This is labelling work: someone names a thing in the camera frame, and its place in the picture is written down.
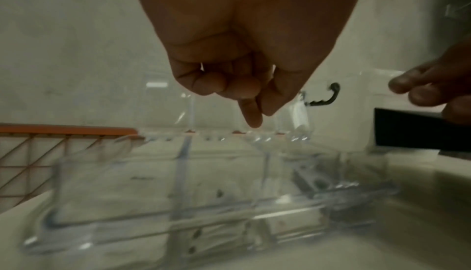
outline black rectangular object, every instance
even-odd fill
[[[442,119],[440,113],[374,109],[377,146],[471,152],[471,126]]]

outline clear plastic container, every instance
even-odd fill
[[[52,202],[38,208],[22,244],[30,263],[177,270],[225,262],[369,225],[372,203],[397,192],[384,156],[315,145],[294,120],[296,103],[252,131],[232,101],[200,102],[162,75],[145,86],[139,136],[55,164]],[[155,121],[153,104],[164,112]],[[221,118],[207,120],[209,107]]]

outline transparent tray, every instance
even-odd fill
[[[159,119],[177,127],[147,126],[54,165],[52,202],[26,228],[29,257],[52,270],[187,269],[372,224],[373,203],[397,192],[384,156],[313,144],[296,104],[252,131],[228,125],[235,115],[195,126],[197,99],[182,99],[183,114]]]

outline hand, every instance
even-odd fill
[[[419,65],[392,79],[390,89],[409,93],[420,107],[447,104],[445,119],[471,125],[471,37],[449,48],[437,60]]]
[[[259,127],[330,53],[357,0],[140,1],[175,79],[237,100]]]

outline black hook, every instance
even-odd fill
[[[337,99],[337,96],[340,92],[340,84],[339,83],[332,83],[329,87],[329,90],[332,90],[334,95],[329,100],[321,100],[321,101],[311,101],[310,103],[305,102],[304,105],[307,107],[320,107],[320,106],[327,106],[330,105]]]

